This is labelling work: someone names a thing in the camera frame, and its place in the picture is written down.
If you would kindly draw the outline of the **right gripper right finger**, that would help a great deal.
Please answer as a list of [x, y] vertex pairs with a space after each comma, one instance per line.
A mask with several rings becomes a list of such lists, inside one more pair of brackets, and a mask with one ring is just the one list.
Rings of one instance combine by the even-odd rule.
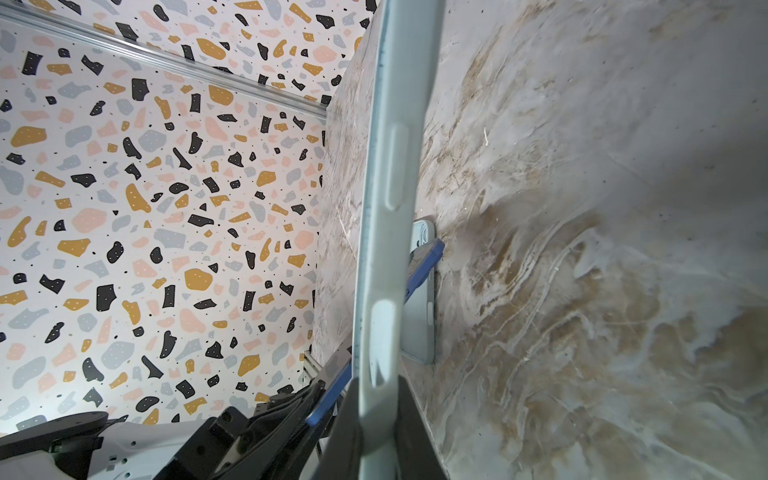
[[447, 479], [413, 392], [403, 376], [398, 377], [398, 411], [394, 438], [397, 479]]

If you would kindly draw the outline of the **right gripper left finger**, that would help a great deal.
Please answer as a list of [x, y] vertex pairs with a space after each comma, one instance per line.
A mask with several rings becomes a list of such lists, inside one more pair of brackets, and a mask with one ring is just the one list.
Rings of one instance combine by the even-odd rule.
[[331, 430], [327, 448], [312, 478], [314, 480], [357, 480], [363, 451], [359, 416], [359, 379], [354, 378]]

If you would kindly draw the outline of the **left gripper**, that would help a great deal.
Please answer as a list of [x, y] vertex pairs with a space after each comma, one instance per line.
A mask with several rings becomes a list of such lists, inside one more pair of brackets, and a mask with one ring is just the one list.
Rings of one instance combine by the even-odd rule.
[[323, 383], [279, 394], [245, 417], [234, 407], [211, 417], [155, 475], [157, 479], [298, 479], [327, 427], [333, 408], [319, 418]]

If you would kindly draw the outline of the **light blue case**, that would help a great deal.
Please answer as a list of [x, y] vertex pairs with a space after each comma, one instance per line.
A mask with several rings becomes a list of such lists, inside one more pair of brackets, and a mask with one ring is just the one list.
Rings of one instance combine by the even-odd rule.
[[404, 305], [401, 325], [401, 351], [424, 365], [434, 362], [434, 270]]

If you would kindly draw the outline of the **black phone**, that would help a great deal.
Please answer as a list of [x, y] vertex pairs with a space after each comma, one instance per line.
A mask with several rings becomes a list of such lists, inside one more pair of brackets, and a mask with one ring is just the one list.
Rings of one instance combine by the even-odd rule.
[[445, 4], [388, 1], [380, 20], [354, 302], [357, 478], [394, 479], [402, 310], [426, 110]]

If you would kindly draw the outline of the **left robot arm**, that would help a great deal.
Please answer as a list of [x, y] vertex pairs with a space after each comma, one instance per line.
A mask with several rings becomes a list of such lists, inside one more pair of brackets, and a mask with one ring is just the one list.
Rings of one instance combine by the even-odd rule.
[[279, 393], [251, 417], [144, 425], [85, 412], [1, 441], [4, 479], [298, 479], [332, 424], [323, 384]]

